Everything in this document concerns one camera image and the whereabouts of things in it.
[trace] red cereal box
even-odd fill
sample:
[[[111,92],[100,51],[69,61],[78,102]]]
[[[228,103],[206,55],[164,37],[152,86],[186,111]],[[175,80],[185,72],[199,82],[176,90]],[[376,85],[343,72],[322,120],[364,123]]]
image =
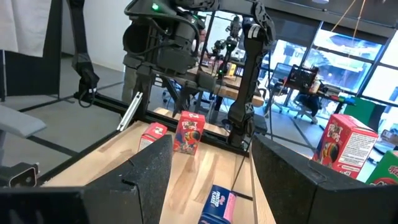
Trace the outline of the red cereal box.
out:
[[[175,132],[173,150],[195,155],[205,123],[206,119],[203,115],[183,111]]]
[[[377,133],[356,118],[333,114],[312,159],[356,178],[377,138]]]
[[[152,123],[141,135],[139,141],[139,151],[145,149],[147,146],[152,144],[154,141],[160,139],[167,132],[167,127],[163,124]]]

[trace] blue box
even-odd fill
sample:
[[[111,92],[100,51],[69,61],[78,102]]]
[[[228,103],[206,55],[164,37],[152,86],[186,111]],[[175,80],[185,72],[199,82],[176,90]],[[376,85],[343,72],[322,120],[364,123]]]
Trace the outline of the blue box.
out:
[[[230,190],[213,185],[201,213],[199,224],[231,224],[236,195]]]

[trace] floor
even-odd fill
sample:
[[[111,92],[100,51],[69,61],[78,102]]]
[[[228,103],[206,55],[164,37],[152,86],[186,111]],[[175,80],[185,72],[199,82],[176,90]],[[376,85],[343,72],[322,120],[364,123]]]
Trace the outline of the floor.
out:
[[[77,90],[79,76],[71,68],[72,60],[63,58],[61,64],[60,97],[63,101],[53,103],[56,96],[23,96],[7,97],[2,105],[40,118],[47,124],[47,129],[39,132],[32,139],[21,139],[11,134],[6,137],[3,165],[13,166],[18,162],[39,162],[40,174],[44,174],[71,156],[76,155],[86,147],[115,130],[119,123],[119,115],[97,106],[82,108],[72,98]],[[95,71],[101,78],[99,92],[121,99],[123,72],[95,65]],[[158,107],[173,108],[173,102],[163,103],[159,98],[163,89],[152,88],[149,109]],[[231,102],[224,101],[222,110],[227,111]],[[262,108],[256,108],[256,113],[263,115]],[[309,119],[294,119],[293,113],[271,114],[273,140],[291,150],[312,156],[313,148],[317,146],[322,129],[312,125]],[[365,181],[374,169],[367,162],[359,178]]]

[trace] cereal box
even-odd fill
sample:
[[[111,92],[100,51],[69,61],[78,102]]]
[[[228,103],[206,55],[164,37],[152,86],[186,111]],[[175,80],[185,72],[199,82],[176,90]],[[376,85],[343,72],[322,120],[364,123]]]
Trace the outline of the cereal box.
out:
[[[199,224],[230,224],[236,196],[230,190],[213,185],[201,213]]]
[[[356,178],[377,138],[377,133],[354,117],[333,114],[312,159]]]
[[[398,151],[387,151],[369,177],[367,184],[398,184]]]
[[[141,135],[139,141],[139,150],[145,149],[147,146],[152,144],[154,141],[160,139],[167,132],[167,127],[163,124],[152,123]]]
[[[183,111],[175,132],[173,150],[195,155],[205,123],[206,120],[203,115]]]

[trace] green led light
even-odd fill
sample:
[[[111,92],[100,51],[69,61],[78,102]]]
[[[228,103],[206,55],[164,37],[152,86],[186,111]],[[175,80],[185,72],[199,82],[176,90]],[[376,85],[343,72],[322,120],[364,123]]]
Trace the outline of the green led light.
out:
[[[159,10],[159,6],[156,3],[152,4],[152,9],[153,10]]]

